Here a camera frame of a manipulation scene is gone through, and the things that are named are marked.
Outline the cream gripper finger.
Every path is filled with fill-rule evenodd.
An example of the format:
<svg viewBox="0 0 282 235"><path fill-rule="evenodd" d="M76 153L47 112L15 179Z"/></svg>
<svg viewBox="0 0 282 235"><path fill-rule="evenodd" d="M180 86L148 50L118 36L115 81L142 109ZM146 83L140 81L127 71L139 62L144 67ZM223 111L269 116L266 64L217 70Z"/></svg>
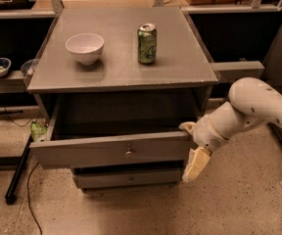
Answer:
<svg viewBox="0 0 282 235"><path fill-rule="evenodd" d="M192 135L194 133L195 126L196 123L194 121L186 121L179 124L179 129Z"/></svg>
<svg viewBox="0 0 282 235"><path fill-rule="evenodd" d="M182 175L182 180L186 183L194 181L207 166L211 155L212 152L203 147L191 149L189 151L187 165Z"/></svg>

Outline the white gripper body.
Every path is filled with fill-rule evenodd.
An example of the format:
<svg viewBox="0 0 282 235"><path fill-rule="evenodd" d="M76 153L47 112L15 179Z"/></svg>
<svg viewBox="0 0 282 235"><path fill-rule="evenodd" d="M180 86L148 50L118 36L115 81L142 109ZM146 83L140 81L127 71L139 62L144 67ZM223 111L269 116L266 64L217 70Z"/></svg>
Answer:
<svg viewBox="0 0 282 235"><path fill-rule="evenodd" d="M213 127L210 115L205 115L196 122L192 136L196 144L211 152L228 143Z"/></svg>

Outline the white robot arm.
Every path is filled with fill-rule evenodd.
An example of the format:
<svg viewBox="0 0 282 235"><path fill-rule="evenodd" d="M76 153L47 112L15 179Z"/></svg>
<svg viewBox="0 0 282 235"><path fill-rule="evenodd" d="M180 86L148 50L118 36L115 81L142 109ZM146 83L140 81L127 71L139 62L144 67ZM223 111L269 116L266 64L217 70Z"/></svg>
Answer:
<svg viewBox="0 0 282 235"><path fill-rule="evenodd" d="M194 181L210 161L212 152L235 134L270 122L282 129L282 95L260 79L238 79L229 89L227 102L196 122L179 125L198 145L189 151L182 180Z"/></svg>

